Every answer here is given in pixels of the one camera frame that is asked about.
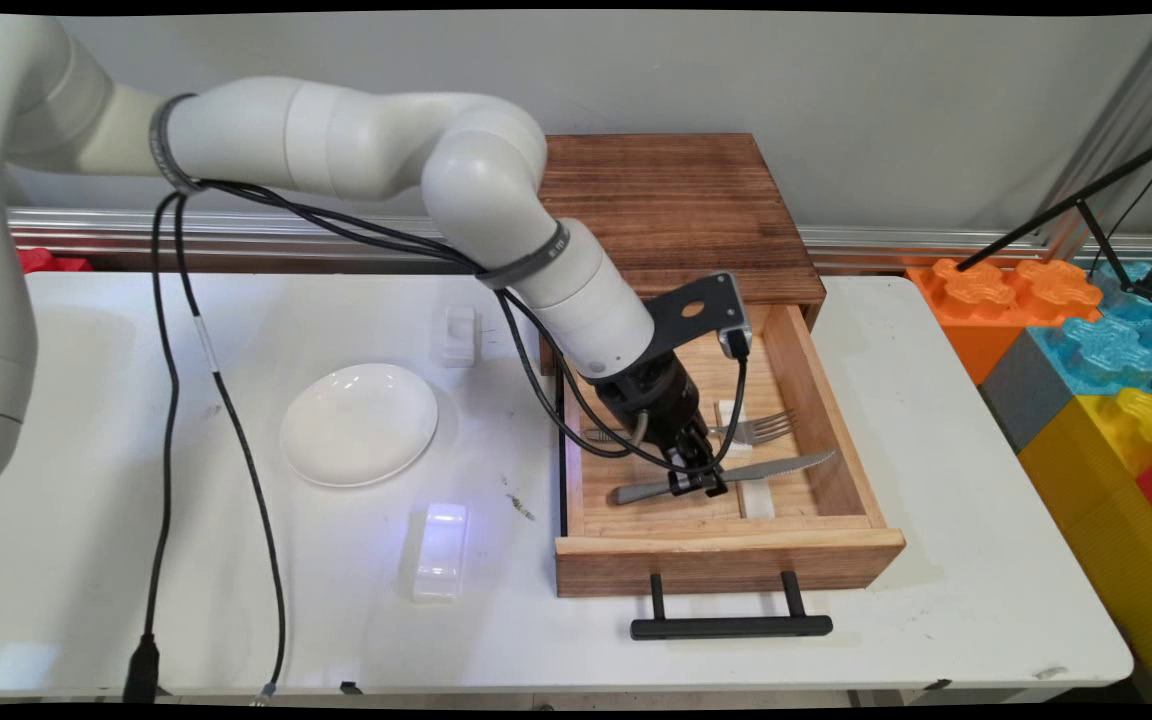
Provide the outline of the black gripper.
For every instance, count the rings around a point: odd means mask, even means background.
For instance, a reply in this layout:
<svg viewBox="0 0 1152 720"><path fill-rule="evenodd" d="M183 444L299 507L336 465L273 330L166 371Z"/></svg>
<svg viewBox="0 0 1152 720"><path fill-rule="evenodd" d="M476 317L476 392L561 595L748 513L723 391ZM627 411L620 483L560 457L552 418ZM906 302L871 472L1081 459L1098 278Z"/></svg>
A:
<svg viewBox="0 0 1152 720"><path fill-rule="evenodd" d="M722 462L728 450L714 450L710 444L708 429L699 411L699 391L677 354L660 355L596 382L596 397L621 420L623 429L636 429L637 416L646 414L643 444L655 448L660 456L644 457L659 468L673 470L668 471L672 497L692 492L726 495L728 483L723 479Z"/></svg>

